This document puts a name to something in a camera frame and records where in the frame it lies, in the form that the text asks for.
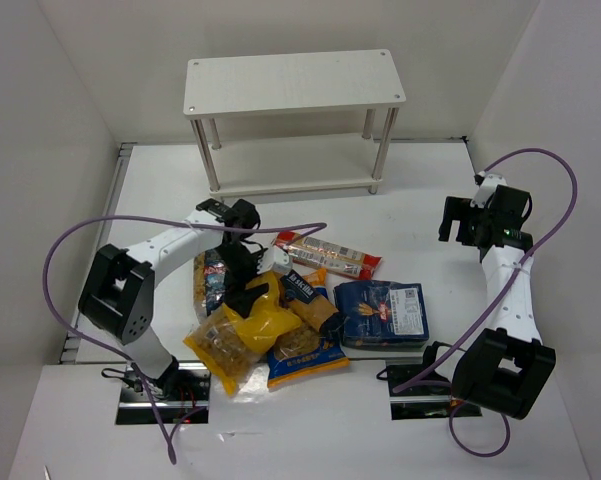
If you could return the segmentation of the yellow macaroni pasta bag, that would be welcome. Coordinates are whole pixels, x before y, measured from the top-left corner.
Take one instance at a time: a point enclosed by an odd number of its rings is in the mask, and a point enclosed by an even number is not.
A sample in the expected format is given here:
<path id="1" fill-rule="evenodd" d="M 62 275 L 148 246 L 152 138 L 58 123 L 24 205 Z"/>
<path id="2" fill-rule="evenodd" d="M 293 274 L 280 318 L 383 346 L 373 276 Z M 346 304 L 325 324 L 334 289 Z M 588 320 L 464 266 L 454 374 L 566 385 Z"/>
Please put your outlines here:
<path id="1" fill-rule="evenodd" d="M 223 304 L 184 338 L 229 396 L 248 380 L 280 336 L 302 325 L 299 316 L 280 305 L 280 286 L 273 272 L 249 282 L 245 292 L 258 295 L 247 316 Z"/>

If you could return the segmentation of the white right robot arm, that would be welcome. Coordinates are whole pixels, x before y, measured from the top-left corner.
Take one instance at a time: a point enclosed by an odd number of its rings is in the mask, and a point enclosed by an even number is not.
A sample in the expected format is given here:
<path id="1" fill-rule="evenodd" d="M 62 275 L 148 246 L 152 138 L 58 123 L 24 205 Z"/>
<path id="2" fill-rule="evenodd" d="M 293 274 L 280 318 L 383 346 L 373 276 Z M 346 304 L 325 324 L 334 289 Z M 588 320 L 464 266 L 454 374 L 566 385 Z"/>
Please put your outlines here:
<path id="1" fill-rule="evenodd" d="M 528 192 L 489 175 L 473 198 L 446 199 L 439 238 L 448 241 L 454 222 L 457 242 L 478 249 L 493 310 L 466 350 L 437 367 L 454 397 L 511 418 L 525 418 L 556 363 L 542 343 L 531 298 L 533 245 L 522 226 L 532 207 Z"/>

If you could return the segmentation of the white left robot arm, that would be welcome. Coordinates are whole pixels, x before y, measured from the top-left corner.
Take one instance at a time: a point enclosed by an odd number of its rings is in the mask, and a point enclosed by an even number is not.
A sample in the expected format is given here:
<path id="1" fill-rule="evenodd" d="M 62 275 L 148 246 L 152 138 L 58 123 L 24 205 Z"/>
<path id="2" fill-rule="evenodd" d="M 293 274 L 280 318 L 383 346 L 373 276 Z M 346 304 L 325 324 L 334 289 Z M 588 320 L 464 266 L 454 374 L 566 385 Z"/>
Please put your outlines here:
<path id="1" fill-rule="evenodd" d="M 227 206 L 207 199 L 196 206 L 183 227 L 127 248 L 107 244 L 95 254 L 79 311 L 115 339 L 149 381 L 169 395 L 182 385 L 184 376 L 151 327 L 156 287 L 197 255 L 214 250 L 227 268 L 224 299 L 246 316 L 265 293 L 263 287 L 247 286 L 263 271 L 262 255 L 244 245 L 250 231 L 260 224 L 256 207 L 246 200 Z"/>

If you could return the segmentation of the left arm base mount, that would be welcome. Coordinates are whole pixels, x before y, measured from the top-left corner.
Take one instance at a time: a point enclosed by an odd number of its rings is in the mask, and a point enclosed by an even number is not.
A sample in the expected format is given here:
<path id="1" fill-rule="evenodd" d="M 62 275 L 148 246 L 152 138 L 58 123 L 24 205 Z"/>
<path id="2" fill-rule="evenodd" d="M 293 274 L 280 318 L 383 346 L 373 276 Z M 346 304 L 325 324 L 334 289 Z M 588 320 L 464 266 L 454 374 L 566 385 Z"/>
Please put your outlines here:
<path id="1" fill-rule="evenodd" d="M 180 420 L 185 424 L 206 424 L 209 414 L 210 372 L 200 362 L 182 363 L 180 371 L 184 379 L 169 394 L 151 386 L 161 420 L 166 425 L 175 425 Z M 146 391 L 130 366 L 124 370 L 105 368 L 101 375 L 122 383 L 116 425 L 157 424 Z"/>

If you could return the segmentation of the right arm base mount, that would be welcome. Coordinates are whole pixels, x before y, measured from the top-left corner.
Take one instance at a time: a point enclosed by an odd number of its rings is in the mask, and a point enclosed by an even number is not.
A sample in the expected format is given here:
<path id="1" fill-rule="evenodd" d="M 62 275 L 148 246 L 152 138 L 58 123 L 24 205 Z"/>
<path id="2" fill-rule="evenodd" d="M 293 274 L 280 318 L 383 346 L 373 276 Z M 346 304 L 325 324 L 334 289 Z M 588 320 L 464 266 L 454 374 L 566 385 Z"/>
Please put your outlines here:
<path id="1" fill-rule="evenodd" d="M 415 377 L 434 363 L 438 354 L 442 354 L 449 344 L 435 341 L 424 349 L 422 357 L 402 363 L 388 362 L 376 374 L 376 379 L 385 382 L 390 397 L 391 418 L 393 420 L 440 419 L 448 418 L 452 411 L 460 406 L 457 417 L 481 417 L 478 406 L 466 405 L 450 396 L 450 388 L 443 386 L 449 383 L 450 373 L 440 375 L 433 371 L 424 378 L 427 385 L 417 385 L 400 393 L 393 389 Z"/>

